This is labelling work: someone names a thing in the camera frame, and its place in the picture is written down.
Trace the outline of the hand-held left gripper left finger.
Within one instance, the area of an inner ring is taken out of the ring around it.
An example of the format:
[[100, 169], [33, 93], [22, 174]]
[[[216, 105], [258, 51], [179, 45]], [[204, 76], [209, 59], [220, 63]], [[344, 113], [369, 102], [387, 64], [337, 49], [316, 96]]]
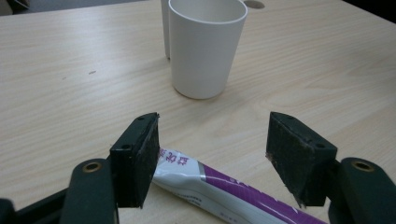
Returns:
[[159, 114], [136, 118], [110, 149], [110, 164], [118, 207], [143, 207], [159, 154]]

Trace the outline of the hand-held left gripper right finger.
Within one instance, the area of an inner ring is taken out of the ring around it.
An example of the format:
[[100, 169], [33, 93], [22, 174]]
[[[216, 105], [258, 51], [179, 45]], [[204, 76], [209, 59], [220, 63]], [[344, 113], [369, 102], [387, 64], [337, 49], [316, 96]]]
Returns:
[[322, 206], [337, 147], [297, 118], [271, 112], [266, 157], [299, 205]]

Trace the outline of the white and purple toothpaste tube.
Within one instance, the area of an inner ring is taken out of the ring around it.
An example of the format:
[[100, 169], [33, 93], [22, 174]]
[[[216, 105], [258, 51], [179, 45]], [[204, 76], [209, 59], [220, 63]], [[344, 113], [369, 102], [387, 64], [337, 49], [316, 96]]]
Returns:
[[229, 224], [326, 224], [173, 149], [161, 149], [153, 182]]

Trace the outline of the white cup with handle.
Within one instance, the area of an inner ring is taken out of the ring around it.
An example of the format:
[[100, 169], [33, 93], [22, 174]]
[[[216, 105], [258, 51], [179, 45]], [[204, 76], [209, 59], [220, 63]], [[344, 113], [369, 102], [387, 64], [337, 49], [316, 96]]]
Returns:
[[173, 87], [192, 99], [222, 93], [248, 9], [241, 0], [161, 0]]

